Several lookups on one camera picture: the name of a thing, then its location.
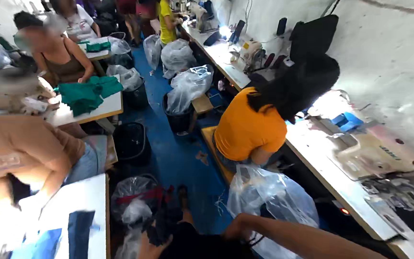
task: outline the black laundry basket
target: black laundry basket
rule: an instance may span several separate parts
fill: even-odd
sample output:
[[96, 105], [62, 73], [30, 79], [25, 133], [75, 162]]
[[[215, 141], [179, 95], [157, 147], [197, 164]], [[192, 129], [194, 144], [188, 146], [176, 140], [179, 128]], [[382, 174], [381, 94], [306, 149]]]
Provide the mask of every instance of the black laundry basket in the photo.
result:
[[126, 105], [134, 109], [146, 108], [148, 103], [148, 96], [146, 95], [145, 80], [141, 78], [143, 83], [134, 91], [122, 91], [122, 97]]
[[162, 99], [162, 108], [166, 113], [167, 120], [169, 121], [170, 129], [174, 133], [182, 133], [188, 131], [190, 128], [191, 121], [193, 119], [194, 107], [192, 104], [186, 111], [181, 114], [172, 114], [167, 111], [167, 94]]
[[114, 133], [118, 160], [135, 166], [147, 165], [151, 157], [151, 146], [145, 127], [138, 122], [119, 125]]

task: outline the brown tank top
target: brown tank top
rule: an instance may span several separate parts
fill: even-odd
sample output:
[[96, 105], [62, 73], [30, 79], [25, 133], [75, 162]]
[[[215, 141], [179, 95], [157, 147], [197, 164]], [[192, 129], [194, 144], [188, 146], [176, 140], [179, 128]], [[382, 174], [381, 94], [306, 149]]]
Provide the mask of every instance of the brown tank top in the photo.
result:
[[69, 53], [66, 46], [65, 49], [68, 52], [70, 58], [70, 60], [65, 64], [59, 64], [57, 62], [50, 61], [46, 59], [43, 53], [41, 54], [44, 57], [44, 60], [46, 60], [47, 68], [49, 68], [49, 71], [56, 76], [58, 83], [78, 82], [78, 79], [84, 76], [86, 70], [75, 58], [75, 56]]

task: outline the blue floor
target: blue floor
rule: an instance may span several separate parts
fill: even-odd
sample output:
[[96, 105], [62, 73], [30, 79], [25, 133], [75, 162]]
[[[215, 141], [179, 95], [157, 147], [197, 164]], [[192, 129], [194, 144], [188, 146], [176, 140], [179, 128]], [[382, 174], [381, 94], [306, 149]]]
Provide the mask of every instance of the blue floor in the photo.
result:
[[[228, 198], [228, 188], [221, 173], [199, 130], [186, 136], [175, 135], [170, 130], [161, 102], [164, 94], [172, 88], [167, 79], [162, 77], [161, 65], [150, 76], [151, 68], [143, 47], [136, 48], [132, 54], [135, 68], [145, 78], [150, 106], [142, 111], [125, 107], [119, 118], [122, 123], [136, 121], [143, 124], [153, 152], [148, 167], [132, 170], [139, 171], [138, 173], [151, 171], [165, 188], [170, 185], [176, 188], [179, 184], [185, 184], [188, 187], [190, 208], [197, 230], [202, 234], [220, 234], [232, 221], [223, 205], [220, 205], [222, 216], [215, 206], [219, 197], [225, 204]], [[207, 165], [196, 158], [200, 152], [207, 154]]]

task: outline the green garment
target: green garment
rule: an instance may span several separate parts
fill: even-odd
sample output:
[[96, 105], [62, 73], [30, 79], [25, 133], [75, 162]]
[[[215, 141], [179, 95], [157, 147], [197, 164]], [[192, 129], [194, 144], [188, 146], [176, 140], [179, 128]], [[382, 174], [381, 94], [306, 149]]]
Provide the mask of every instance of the green garment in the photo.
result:
[[62, 83], [58, 85], [62, 103], [67, 104], [76, 117], [90, 113], [103, 103], [102, 98], [122, 91], [116, 77], [91, 77], [87, 83]]
[[86, 51], [89, 52], [99, 52], [102, 50], [111, 50], [111, 42], [107, 41], [104, 43], [95, 43], [95, 44], [86, 44]]

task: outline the white fabric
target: white fabric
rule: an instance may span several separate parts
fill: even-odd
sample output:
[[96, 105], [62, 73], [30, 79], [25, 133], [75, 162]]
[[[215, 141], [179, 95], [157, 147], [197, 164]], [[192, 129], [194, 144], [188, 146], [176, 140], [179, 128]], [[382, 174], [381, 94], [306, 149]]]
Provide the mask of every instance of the white fabric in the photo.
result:
[[92, 30], [92, 24], [94, 23], [92, 17], [90, 17], [82, 6], [76, 6], [78, 7], [78, 13], [66, 18], [68, 21], [66, 33], [76, 36], [81, 41], [97, 38], [97, 34]]

